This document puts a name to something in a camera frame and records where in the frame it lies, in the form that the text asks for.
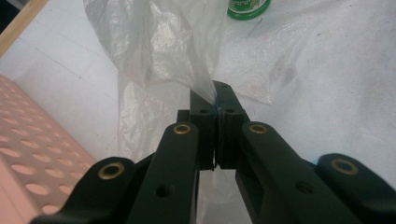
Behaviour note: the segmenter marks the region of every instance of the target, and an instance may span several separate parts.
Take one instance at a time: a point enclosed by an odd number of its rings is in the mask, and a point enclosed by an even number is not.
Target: wooden edge
[[[11,47],[12,43],[20,36],[47,2],[48,0],[30,0],[6,30],[0,34],[0,57]]]

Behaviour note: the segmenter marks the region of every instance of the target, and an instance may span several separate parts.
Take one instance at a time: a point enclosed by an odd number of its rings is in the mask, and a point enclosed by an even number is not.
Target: perforated basket
[[[0,75],[0,223],[63,206],[94,159],[15,83]]]

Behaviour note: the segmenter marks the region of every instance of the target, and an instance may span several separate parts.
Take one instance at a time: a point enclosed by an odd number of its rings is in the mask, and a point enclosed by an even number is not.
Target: dark floor
[[[20,11],[6,0],[0,0],[0,33],[7,28]]]

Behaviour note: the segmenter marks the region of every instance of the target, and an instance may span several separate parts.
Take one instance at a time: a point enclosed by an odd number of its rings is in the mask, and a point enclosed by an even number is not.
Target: green can
[[[236,20],[245,21],[260,16],[271,0],[230,0],[227,14]]]

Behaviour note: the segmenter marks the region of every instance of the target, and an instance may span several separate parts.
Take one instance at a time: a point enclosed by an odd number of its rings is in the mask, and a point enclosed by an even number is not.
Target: brass ring
[[[342,164],[348,166],[349,169],[346,169],[343,166],[341,166]],[[334,168],[334,170],[344,175],[356,175],[359,172],[359,168],[353,162],[344,159],[332,160],[332,168]]]
[[[108,168],[113,168],[113,167],[117,168],[116,172],[110,172],[108,170]],[[114,179],[114,178],[118,177],[119,175],[121,175],[124,172],[124,169],[125,168],[122,163],[113,162],[113,163],[110,163],[110,164],[102,167],[99,170],[99,177],[104,180]]]
[[[174,133],[185,134],[191,131],[191,127],[187,124],[179,124],[174,128]]]
[[[253,133],[267,133],[268,130],[260,124],[253,124],[248,128]]]

